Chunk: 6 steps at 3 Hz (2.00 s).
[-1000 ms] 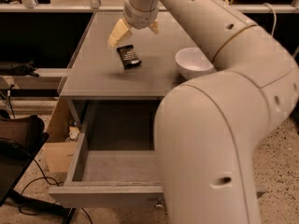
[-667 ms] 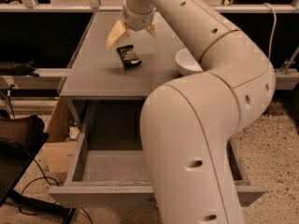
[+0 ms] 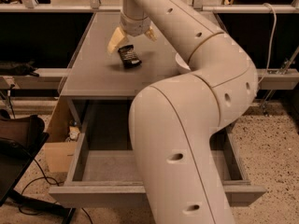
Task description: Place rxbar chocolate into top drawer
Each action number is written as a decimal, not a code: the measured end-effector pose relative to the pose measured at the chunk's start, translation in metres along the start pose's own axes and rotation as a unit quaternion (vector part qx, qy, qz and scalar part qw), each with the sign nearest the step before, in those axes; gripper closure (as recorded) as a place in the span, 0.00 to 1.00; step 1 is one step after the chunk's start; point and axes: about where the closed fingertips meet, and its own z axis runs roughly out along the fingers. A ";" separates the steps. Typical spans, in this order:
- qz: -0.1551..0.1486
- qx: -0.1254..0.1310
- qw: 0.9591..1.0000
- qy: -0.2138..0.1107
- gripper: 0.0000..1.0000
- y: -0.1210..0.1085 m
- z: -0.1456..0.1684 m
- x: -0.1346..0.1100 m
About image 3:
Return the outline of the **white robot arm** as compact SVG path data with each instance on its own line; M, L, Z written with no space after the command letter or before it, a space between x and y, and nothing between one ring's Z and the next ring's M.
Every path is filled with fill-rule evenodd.
M258 90L249 55L217 24L180 0L123 0L121 28L155 25L191 68L133 100L129 130L156 224L235 224L210 138L237 120Z

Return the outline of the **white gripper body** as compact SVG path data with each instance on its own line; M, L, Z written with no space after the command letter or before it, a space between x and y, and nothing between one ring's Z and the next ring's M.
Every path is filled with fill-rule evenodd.
M131 36L143 35L148 31L151 25L149 17L141 20L133 20L124 13L121 13L121 28L122 30Z

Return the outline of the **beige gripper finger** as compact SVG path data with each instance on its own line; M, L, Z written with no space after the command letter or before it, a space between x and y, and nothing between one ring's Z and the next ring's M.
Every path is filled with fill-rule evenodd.
M145 33L144 35L151 41L156 41L157 38L156 38L156 35L152 29L152 27L150 27Z
M127 34L123 31L123 29L120 26L118 26L115 29L112 37L108 42L107 51L110 54L112 54L116 49L126 44L127 42L128 42Z

